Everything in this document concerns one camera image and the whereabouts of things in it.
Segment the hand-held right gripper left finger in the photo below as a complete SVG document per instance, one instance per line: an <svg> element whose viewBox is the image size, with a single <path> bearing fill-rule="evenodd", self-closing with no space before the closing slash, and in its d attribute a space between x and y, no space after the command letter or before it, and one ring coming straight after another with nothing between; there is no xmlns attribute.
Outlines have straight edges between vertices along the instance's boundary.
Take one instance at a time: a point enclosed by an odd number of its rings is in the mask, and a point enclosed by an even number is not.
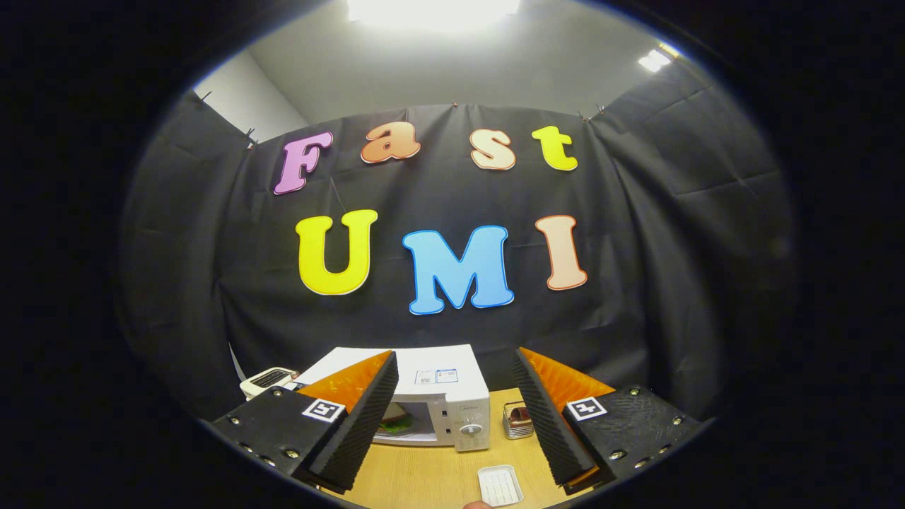
<svg viewBox="0 0 905 509"><path fill-rule="evenodd" d="M300 389L266 387L211 423L263 466L345 493L389 407L397 354L382 351Z"/></svg>

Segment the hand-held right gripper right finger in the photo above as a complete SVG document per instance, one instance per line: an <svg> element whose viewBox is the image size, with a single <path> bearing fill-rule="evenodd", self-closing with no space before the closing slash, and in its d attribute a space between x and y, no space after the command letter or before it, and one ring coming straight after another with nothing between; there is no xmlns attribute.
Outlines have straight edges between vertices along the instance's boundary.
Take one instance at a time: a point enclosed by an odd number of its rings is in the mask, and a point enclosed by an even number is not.
<svg viewBox="0 0 905 509"><path fill-rule="evenodd" d="M523 347L512 375L553 480L569 495L638 476L708 428L647 387L615 389Z"/></svg>

